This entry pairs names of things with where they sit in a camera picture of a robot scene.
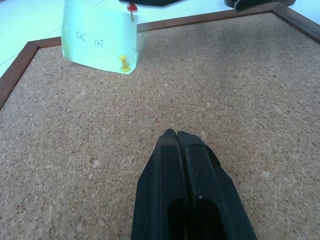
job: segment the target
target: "yellow push pin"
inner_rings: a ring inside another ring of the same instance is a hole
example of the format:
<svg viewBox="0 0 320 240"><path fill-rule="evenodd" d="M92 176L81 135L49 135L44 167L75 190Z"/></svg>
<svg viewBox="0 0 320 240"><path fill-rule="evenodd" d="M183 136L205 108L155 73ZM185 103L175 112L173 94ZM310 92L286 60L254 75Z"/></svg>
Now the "yellow push pin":
<svg viewBox="0 0 320 240"><path fill-rule="evenodd" d="M130 66L126 62L127 57L125 55L122 55L119 57L119 60L122 61L122 72L127 73L130 71Z"/></svg>

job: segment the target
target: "wooden frame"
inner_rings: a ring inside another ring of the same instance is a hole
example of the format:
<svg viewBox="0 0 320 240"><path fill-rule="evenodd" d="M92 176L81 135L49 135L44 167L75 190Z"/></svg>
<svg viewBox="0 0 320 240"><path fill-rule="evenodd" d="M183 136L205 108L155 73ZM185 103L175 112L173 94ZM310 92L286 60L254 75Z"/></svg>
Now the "wooden frame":
<svg viewBox="0 0 320 240"><path fill-rule="evenodd" d="M296 28L297 30L320 44L320 25L291 10L282 3L269 3L252 7L243 11L227 10L195 16L186 16L162 21L155 21L150 23L142 23L138 24L137 31L140 33L266 13L273 13L281 20L285 21L292 27ZM0 110L5 105L12 91L15 89L15 86L26 71L34 56L36 55L38 49L55 47L59 45L61 45L61 37L29 41L24 46L22 51L0 78Z"/></svg>

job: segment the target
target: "black object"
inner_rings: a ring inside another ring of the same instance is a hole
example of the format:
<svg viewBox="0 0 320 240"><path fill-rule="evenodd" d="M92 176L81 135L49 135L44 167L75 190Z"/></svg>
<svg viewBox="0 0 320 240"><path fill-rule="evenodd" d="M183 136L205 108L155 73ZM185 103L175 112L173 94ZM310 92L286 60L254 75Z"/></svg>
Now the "black object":
<svg viewBox="0 0 320 240"><path fill-rule="evenodd" d="M131 240L256 240L237 190L196 135L168 129L136 189Z"/></svg>
<svg viewBox="0 0 320 240"><path fill-rule="evenodd" d="M156 6L156 7L164 7L181 0L121 0L122 2L128 2L133 4L147 5L147 6ZM275 0L224 0L224 3L237 10L242 10L246 8L250 8L256 5L266 4L275 2Z"/></svg>

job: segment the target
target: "sticky note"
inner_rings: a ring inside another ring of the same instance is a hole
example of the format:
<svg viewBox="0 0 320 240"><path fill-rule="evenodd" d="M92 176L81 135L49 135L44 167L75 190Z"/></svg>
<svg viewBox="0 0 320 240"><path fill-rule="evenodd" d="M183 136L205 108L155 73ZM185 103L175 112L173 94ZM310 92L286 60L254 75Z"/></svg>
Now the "sticky note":
<svg viewBox="0 0 320 240"><path fill-rule="evenodd" d="M61 43L63 56L88 67L130 74L138 61L137 15L83 0L65 0ZM120 56L130 71L122 72Z"/></svg>

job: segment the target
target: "paper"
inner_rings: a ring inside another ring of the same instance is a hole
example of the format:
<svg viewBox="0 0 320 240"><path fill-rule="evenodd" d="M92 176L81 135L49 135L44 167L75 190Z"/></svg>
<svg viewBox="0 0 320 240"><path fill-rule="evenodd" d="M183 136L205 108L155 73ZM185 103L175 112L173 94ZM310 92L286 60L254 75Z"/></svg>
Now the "paper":
<svg viewBox="0 0 320 240"><path fill-rule="evenodd" d="M61 42L63 56L92 68L130 74L136 67L138 16L83 0L65 0ZM125 55L130 71L122 72Z"/></svg>

